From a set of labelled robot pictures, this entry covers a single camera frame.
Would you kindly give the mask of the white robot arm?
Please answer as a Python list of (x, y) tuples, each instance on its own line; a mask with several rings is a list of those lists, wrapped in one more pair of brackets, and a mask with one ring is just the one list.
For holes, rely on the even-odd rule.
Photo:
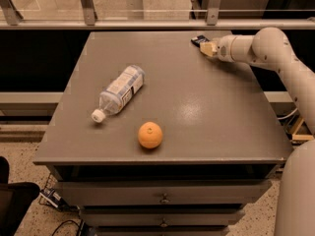
[[(284, 32), (260, 29), (254, 35), (226, 35), (199, 43), (202, 53), (223, 62), (242, 62), (278, 73), (315, 134), (315, 73), (295, 55)], [(275, 236), (315, 236), (315, 140), (289, 156), (280, 184)]]

